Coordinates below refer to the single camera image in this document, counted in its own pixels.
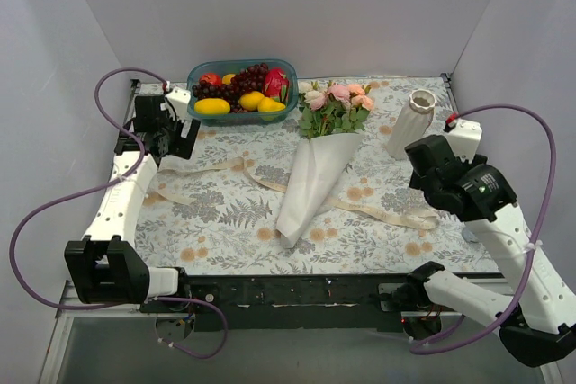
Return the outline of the cream ribbon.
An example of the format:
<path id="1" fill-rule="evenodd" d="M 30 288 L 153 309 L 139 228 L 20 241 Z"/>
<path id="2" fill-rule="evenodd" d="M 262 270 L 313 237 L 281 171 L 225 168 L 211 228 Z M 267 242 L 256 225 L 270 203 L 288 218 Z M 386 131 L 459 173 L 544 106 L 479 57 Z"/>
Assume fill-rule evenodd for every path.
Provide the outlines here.
<path id="1" fill-rule="evenodd" d="M 248 171 L 247 162 L 242 157 L 236 157 L 231 160 L 218 163 L 216 165 L 209 165 L 207 168 L 201 170 L 177 170 L 172 167 L 160 166 L 159 169 L 157 170 L 157 173 L 171 174 L 184 178 L 187 176 L 204 174 L 208 172 L 236 169 L 236 168 L 237 169 L 242 168 L 243 175 L 247 177 L 247 179 L 250 180 L 251 182 L 257 183 L 258 185 L 274 192 L 286 193 L 287 187 L 285 185 L 269 182 L 267 180 L 261 179 L 258 176 L 252 175 Z M 346 201 L 342 201 L 332 196 L 328 196 L 328 198 L 324 200 L 323 205 L 328 206 L 329 208 L 337 208 L 340 210 L 362 214 L 363 216 L 370 217 L 379 220 L 383 223 L 397 227 L 414 228 L 417 230 L 429 231 L 438 226 L 439 215 L 435 210 L 430 209 L 424 209 L 424 208 L 413 209 L 409 210 L 407 213 L 398 215 L 393 213 L 387 213 L 384 210 L 380 210 L 374 207 L 363 206 L 359 204 L 353 204 Z"/>

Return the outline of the white wrapping paper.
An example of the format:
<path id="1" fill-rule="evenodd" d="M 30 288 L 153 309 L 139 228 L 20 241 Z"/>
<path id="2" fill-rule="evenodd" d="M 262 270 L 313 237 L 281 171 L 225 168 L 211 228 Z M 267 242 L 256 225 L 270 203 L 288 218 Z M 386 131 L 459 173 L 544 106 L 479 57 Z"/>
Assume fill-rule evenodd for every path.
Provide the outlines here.
<path id="1" fill-rule="evenodd" d="M 360 133 L 336 133 L 302 140 L 275 229 L 285 249 L 295 246 L 360 146 Z"/>

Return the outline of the pink rose stem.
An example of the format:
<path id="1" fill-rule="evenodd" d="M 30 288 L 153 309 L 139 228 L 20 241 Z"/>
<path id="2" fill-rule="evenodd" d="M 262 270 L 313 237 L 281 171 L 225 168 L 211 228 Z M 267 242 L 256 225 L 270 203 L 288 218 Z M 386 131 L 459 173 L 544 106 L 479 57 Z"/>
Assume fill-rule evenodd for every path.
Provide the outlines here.
<path id="1" fill-rule="evenodd" d="M 316 103 L 315 121 L 312 130 L 315 137 L 344 132 L 345 121 L 349 120 L 351 93 L 345 85 L 333 84 L 323 94 L 323 105 Z"/>

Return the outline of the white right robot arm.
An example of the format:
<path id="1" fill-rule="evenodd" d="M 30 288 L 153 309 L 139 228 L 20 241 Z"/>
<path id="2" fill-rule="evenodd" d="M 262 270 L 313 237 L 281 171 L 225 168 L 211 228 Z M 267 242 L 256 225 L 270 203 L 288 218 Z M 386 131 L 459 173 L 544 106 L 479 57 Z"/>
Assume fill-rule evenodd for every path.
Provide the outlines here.
<path id="1" fill-rule="evenodd" d="M 409 186 L 436 210 L 462 221 L 515 291 L 499 295 L 428 262 L 407 277 L 417 309 L 446 306 L 496 332 L 507 351 L 529 367 L 557 362 L 575 350 L 575 295 L 540 246 L 531 242 L 518 197 L 502 173 L 477 155 L 464 162 L 447 137 L 406 146 Z"/>

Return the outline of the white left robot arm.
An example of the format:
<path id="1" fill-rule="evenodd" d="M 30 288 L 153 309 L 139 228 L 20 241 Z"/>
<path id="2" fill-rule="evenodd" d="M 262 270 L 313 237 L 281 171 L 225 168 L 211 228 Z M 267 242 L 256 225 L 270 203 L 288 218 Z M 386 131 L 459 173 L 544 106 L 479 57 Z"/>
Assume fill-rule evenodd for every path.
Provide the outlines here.
<path id="1" fill-rule="evenodd" d="M 114 148 L 113 185 L 83 237 L 68 242 L 64 252 L 77 296 L 85 304 L 141 304 L 160 297 L 174 312 L 190 305 L 192 292 L 179 281 L 180 270 L 150 267 L 135 249 L 140 210 L 161 161 L 192 155 L 200 123 L 187 112 L 190 101 L 190 93 L 179 87 L 135 98 L 134 116 Z"/>

